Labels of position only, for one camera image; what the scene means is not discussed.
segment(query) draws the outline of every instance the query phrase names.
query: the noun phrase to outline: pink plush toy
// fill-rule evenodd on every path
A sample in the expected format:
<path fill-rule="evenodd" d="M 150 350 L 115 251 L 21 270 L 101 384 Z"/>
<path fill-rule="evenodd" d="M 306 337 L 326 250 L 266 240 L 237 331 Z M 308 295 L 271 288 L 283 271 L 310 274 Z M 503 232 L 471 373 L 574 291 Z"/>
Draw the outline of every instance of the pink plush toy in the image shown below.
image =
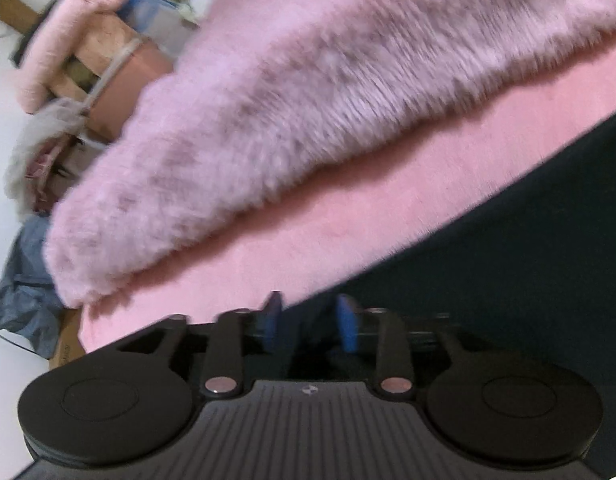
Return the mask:
<path fill-rule="evenodd" d="M 17 100 L 26 113 L 48 100 L 46 85 L 73 52 L 90 17 L 114 12 L 127 0 L 62 0 L 34 35 L 18 70 Z"/>

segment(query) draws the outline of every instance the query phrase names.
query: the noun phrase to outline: pink sheet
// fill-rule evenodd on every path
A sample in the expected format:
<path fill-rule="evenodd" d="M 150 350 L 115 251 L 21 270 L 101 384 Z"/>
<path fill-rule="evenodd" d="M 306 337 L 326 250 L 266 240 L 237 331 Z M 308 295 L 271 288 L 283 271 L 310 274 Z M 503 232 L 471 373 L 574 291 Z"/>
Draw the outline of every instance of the pink sheet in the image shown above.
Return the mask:
<path fill-rule="evenodd" d="M 304 300 L 484 202 L 614 111 L 616 38 L 464 118 L 321 171 L 138 274 L 85 307 L 82 344 L 95 350 L 170 314 L 210 322 L 257 307 L 271 290 Z"/>

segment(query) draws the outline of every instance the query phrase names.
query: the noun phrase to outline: brown box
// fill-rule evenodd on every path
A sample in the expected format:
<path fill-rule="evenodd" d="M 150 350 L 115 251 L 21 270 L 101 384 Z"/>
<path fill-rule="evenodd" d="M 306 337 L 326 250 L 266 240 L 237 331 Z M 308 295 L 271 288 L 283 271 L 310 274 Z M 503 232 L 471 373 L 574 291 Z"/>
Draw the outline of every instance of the brown box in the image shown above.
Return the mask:
<path fill-rule="evenodd" d="M 49 370 L 86 355 L 78 338 L 81 319 L 81 310 L 67 309 L 64 311 L 57 348 L 54 350 L 54 355 L 48 360 Z"/>

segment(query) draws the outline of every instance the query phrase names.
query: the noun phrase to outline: fluffy pink blanket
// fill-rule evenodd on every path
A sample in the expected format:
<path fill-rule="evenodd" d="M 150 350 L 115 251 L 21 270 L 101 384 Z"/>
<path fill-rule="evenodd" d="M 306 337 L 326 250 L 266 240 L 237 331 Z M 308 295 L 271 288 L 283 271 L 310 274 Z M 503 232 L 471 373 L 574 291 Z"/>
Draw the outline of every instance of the fluffy pink blanket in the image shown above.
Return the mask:
<path fill-rule="evenodd" d="M 68 306 L 110 294 L 316 168 L 615 27 L 616 0 L 220 0 L 56 208 L 58 292 Z"/>
<path fill-rule="evenodd" d="M 302 301 L 421 240 L 616 110 L 616 38 L 464 118 L 320 171 L 279 203 L 164 258 L 84 308 L 93 351 L 171 314 L 211 322 L 271 290 Z"/>

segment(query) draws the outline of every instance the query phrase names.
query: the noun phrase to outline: ribbed gray panel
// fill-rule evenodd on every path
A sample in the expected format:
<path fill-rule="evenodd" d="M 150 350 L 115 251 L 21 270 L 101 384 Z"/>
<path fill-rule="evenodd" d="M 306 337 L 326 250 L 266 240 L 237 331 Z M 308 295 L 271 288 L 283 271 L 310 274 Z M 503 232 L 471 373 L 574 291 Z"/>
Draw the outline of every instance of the ribbed gray panel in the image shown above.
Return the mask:
<path fill-rule="evenodd" d="M 210 402 L 159 454 L 105 471 L 39 462 L 20 480 L 598 480 L 582 463 L 543 472 L 495 470 L 441 444 L 417 410 L 362 383 L 258 381 Z"/>

